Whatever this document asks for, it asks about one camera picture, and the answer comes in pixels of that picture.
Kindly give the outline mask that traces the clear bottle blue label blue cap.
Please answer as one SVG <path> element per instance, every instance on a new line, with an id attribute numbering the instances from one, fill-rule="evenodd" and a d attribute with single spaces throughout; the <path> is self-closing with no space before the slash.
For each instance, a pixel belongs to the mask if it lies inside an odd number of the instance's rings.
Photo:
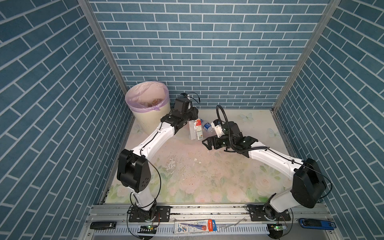
<path id="1" fill-rule="evenodd" d="M 212 125 L 206 121 L 202 121 L 202 127 L 203 127 L 203 130 L 207 133 L 212 133 L 214 130 Z"/>

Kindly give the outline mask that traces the clear bottle red white label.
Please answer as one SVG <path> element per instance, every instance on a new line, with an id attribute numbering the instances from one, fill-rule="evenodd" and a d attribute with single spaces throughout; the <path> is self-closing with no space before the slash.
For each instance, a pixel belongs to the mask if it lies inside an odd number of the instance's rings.
<path id="1" fill-rule="evenodd" d="M 203 128 L 201 119 L 188 121 L 190 140 L 203 140 Z"/>

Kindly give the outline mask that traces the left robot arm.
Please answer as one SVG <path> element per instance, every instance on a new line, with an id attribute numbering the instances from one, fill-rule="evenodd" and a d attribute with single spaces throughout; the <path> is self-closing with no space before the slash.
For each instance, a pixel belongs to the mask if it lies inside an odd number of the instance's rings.
<path id="1" fill-rule="evenodd" d="M 156 204 L 156 198 L 149 189 L 152 176 L 150 160 L 189 121 L 198 118 L 193 100 L 190 93 L 182 93 L 176 98 L 171 111 L 161 118 L 154 132 L 132 150 L 124 149 L 119 154 L 117 180 L 130 190 L 139 209 L 149 212 Z"/>

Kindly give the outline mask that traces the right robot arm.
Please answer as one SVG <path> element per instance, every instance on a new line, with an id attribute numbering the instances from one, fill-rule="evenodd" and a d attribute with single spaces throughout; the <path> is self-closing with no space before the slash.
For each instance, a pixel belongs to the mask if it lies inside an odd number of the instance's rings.
<path id="1" fill-rule="evenodd" d="M 324 175 L 313 159 L 301 160 L 264 145 L 251 136 L 244 136 L 234 122 L 213 122 L 216 135 L 202 141 L 208 150 L 224 148 L 226 152 L 237 153 L 266 164 L 285 175 L 292 186 L 273 194 L 264 204 L 267 218 L 274 219 L 288 209 L 303 206 L 312 209 L 327 188 Z"/>

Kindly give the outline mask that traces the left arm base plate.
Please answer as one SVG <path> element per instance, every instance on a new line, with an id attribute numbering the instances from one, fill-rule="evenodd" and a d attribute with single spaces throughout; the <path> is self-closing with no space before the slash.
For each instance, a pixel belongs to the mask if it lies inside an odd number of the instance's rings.
<path id="1" fill-rule="evenodd" d="M 128 222 L 144 223 L 144 222 L 169 222 L 171 214 L 170 206 L 153 205 L 148 211 L 137 206 L 133 206 L 129 210 Z"/>

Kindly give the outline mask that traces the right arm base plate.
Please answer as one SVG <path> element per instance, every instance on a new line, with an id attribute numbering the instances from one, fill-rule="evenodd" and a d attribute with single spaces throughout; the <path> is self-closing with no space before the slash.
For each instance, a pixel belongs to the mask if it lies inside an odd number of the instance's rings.
<path id="1" fill-rule="evenodd" d="M 290 221 L 291 215 L 288 210 L 285 210 L 282 213 L 278 213 L 273 210 L 270 206 L 264 205 L 246 205 L 246 210 L 250 214 L 252 222 L 261 222 L 261 221 Z"/>

